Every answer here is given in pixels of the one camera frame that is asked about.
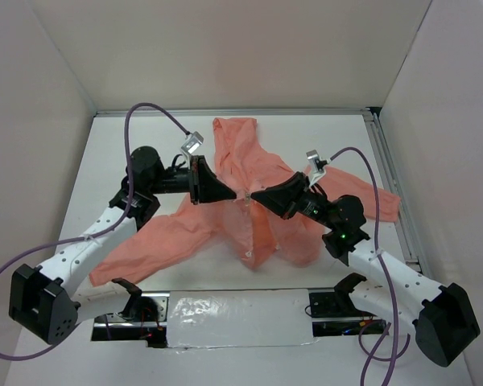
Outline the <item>aluminium frame rail back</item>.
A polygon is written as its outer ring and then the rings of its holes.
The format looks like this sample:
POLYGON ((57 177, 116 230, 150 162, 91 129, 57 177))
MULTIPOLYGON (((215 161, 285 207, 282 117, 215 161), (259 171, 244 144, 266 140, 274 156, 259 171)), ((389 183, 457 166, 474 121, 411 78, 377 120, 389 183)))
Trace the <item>aluminium frame rail back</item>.
POLYGON ((215 117, 256 117, 290 115, 357 115, 363 117, 380 116, 382 107, 364 108, 267 108, 267 109, 169 109, 174 117, 215 116, 215 117))

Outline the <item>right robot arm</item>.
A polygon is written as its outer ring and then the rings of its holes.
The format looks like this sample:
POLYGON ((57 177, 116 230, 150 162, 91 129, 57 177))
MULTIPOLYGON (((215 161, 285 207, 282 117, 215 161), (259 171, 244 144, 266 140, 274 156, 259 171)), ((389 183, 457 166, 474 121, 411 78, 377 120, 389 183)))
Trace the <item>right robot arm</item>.
POLYGON ((342 314, 360 309, 380 318, 398 315, 399 330, 413 334, 421 352, 444 368, 481 333, 464 288, 442 285, 374 246, 361 228, 366 219, 358 197, 342 195, 330 201, 312 191, 301 172, 251 197, 284 220, 299 213, 329 228, 322 236, 325 248, 353 271, 354 287, 335 297, 342 314))

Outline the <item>aluminium frame rail right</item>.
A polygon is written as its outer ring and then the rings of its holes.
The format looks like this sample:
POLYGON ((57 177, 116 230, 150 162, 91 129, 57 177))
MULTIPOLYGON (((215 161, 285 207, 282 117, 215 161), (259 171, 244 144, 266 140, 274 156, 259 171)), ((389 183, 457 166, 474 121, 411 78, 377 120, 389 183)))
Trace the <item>aluminium frame rail right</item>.
POLYGON ((398 221, 395 229, 398 232, 399 243, 405 262, 419 273, 433 278, 431 267, 427 261, 423 247, 420 243, 419 234, 415 229, 411 211, 407 205, 406 196, 401 186, 399 175, 394 164, 390 147, 379 120, 380 107, 364 108, 362 116, 369 139, 373 148, 374 157, 378 165, 379 173, 385 189, 401 198, 398 210, 398 221))

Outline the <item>white front cover panel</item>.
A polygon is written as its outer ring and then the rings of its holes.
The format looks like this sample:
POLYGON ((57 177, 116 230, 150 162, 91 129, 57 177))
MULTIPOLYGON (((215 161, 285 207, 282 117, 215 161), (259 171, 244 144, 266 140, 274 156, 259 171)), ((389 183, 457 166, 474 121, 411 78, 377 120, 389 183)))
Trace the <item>white front cover panel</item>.
POLYGON ((305 289, 172 292, 171 348, 296 347, 315 342, 305 289))

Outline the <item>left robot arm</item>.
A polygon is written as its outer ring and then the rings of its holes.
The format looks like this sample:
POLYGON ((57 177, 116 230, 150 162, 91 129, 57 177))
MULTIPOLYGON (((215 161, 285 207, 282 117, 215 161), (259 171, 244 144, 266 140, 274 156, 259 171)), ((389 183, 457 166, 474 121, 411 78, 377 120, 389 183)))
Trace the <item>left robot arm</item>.
POLYGON ((126 321, 142 313, 142 291, 118 274, 90 293, 81 283, 124 240, 139 231, 160 207, 159 194, 188 193, 193 204, 236 198, 203 156, 164 167, 156 149, 142 146, 130 155, 120 191, 85 234, 55 256, 12 274, 9 316, 49 345, 65 340, 76 326, 102 314, 126 321))

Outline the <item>aluminium frame rail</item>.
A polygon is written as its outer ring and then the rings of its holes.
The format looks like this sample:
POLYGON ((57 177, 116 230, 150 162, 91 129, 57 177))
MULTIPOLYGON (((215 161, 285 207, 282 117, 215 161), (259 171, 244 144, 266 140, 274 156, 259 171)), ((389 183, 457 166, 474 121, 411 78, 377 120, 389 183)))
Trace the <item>aluminium frame rail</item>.
POLYGON ((267 108, 267 109, 169 109, 174 117, 215 116, 215 117, 256 117, 290 115, 357 115, 363 117, 380 116, 382 107, 364 108, 267 108))
POLYGON ((380 107, 364 108, 362 116, 369 139, 373 148, 374 157, 378 165, 379 173, 385 189, 401 198, 398 210, 398 221, 395 229, 398 232, 399 243, 405 262, 419 273, 433 278, 431 267, 427 261, 423 247, 420 243, 419 234, 415 229, 411 211, 407 205, 406 196, 401 186, 399 175, 394 164, 390 147, 379 120, 380 107))

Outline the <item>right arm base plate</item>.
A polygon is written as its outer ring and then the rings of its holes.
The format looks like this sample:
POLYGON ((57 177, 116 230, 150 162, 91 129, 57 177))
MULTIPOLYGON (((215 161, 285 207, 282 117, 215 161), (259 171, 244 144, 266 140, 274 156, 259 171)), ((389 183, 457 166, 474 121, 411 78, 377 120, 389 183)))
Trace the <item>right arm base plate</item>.
POLYGON ((309 303, 304 307, 311 319, 314 337, 380 335, 386 323, 379 317, 356 309, 333 288, 310 289, 309 303))

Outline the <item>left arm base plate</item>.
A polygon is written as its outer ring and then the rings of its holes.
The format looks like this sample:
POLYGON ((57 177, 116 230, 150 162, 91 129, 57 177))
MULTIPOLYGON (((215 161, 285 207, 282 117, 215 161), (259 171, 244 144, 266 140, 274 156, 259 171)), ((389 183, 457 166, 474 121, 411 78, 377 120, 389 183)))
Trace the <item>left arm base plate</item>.
POLYGON ((144 342, 167 348, 169 292, 145 292, 128 314, 111 312, 93 320, 92 342, 144 342))

